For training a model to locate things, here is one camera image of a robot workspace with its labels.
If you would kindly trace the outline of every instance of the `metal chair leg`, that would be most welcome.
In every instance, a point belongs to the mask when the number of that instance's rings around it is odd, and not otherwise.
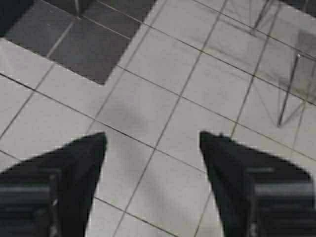
[[[277,121],[277,126],[278,127],[281,127],[282,125],[282,121],[283,121],[283,116],[284,116],[284,112],[285,112],[285,108],[286,108],[286,104],[287,104],[287,100],[288,100],[288,96],[289,96],[289,93],[292,89],[292,86],[293,86],[293,81],[294,81],[294,77],[295,77],[295,72],[296,72],[296,68],[297,68],[297,65],[298,65],[298,62],[301,58],[301,55],[298,53],[295,57],[295,61],[294,61],[294,65],[293,65],[293,68],[292,68],[292,71],[291,71],[291,77],[290,77],[290,84],[287,88],[287,91],[286,91],[286,96],[285,96],[285,99],[283,101],[283,105],[282,105],[282,109],[281,109],[281,114],[278,118],[278,121]]]
[[[254,31],[258,28],[262,18],[266,15],[266,13],[268,12],[270,6],[272,5],[272,2],[274,0],[266,0],[265,4],[263,5],[260,13],[259,13],[259,16],[254,24],[254,26],[252,27],[252,30],[251,30],[251,33],[253,34]]]

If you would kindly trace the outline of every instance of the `dark gray floor tile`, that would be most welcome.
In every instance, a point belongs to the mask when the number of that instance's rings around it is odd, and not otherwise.
[[[77,20],[51,55],[66,68],[104,84],[130,40],[87,20]]]
[[[45,0],[45,1],[73,15],[77,15],[75,0]]]
[[[34,0],[10,0],[0,2],[0,37],[10,30],[13,24],[32,7]]]
[[[82,14],[95,0],[79,0],[80,13]]]
[[[84,16],[129,38],[135,35],[140,26],[139,21],[135,21],[97,1],[89,7]]]
[[[138,20],[144,21],[156,0],[101,0]]]
[[[71,14],[38,0],[11,28],[6,38],[46,56],[72,19]]]

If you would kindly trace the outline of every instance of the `white floor tile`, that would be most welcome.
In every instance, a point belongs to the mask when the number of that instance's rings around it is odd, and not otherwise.
[[[310,85],[308,87],[308,101],[312,104],[316,104],[316,74],[312,75]]]
[[[230,135],[234,123],[192,102],[181,99],[158,149],[198,169],[205,170],[199,150],[199,132]]]
[[[31,158],[83,136],[91,119],[34,94],[0,141],[0,149]]]
[[[316,107],[306,104],[295,150],[316,158]]]
[[[128,212],[177,236],[192,237],[209,192],[206,174],[156,152]]]
[[[94,199],[86,237],[112,237],[123,212]]]
[[[220,11],[225,0],[197,0],[200,3],[203,3],[217,11]]]
[[[125,72],[97,119],[155,146],[176,100],[171,92]]]
[[[153,27],[202,49],[217,14],[192,0],[168,0]]]
[[[143,38],[146,36],[148,33],[150,27],[142,24],[136,34],[134,35],[133,39],[129,43],[128,47],[126,48],[124,54],[121,56],[118,65],[126,68],[130,64],[130,61],[135,55],[135,52],[137,51],[138,47],[143,41]]]
[[[0,76],[0,134],[20,110],[32,91]]]
[[[269,33],[279,4],[279,1],[274,2],[257,28],[265,34]],[[254,27],[264,4],[265,0],[228,0],[223,13],[250,27]]]
[[[153,149],[100,123],[89,133],[99,131],[105,131],[108,149],[96,196],[125,209]]]
[[[250,28],[221,16],[207,43],[205,52],[253,74],[266,36],[251,35]]]
[[[284,114],[284,123],[277,127],[280,105],[285,92],[259,79],[255,79],[239,122],[251,130],[259,132],[288,147],[293,146],[296,129],[301,115],[302,100],[289,96]]]
[[[196,237],[225,237],[214,196],[210,197]]]
[[[287,89],[296,52],[287,45],[269,39],[256,76]],[[314,61],[301,57],[295,71],[292,93],[304,98],[312,78]]]
[[[39,91],[84,114],[95,117],[122,73],[123,69],[116,67],[105,85],[99,85],[64,67],[55,65],[40,85]]]
[[[229,119],[237,119],[251,76],[203,54],[184,97]]]
[[[291,149],[267,137],[238,125],[233,135],[233,140],[245,146],[257,149],[282,158],[291,156]]]
[[[35,88],[52,62],[5,39],[0,39],[0,73]]]
[[[271,36],[316,56],[316,19],[289,5],[282,5]]]
[[[130,215],[125,215],[118,228],[116,237],[171,237],[168,233],[159,230]]]
[[[166,89],[180,93],[199,51],[151,29],[128,69]]]
[[[0,173],[5,171],[6,169],[14,166],[19,161],[16,159],[13,159],[12,157],[2,153],[0,151]]]

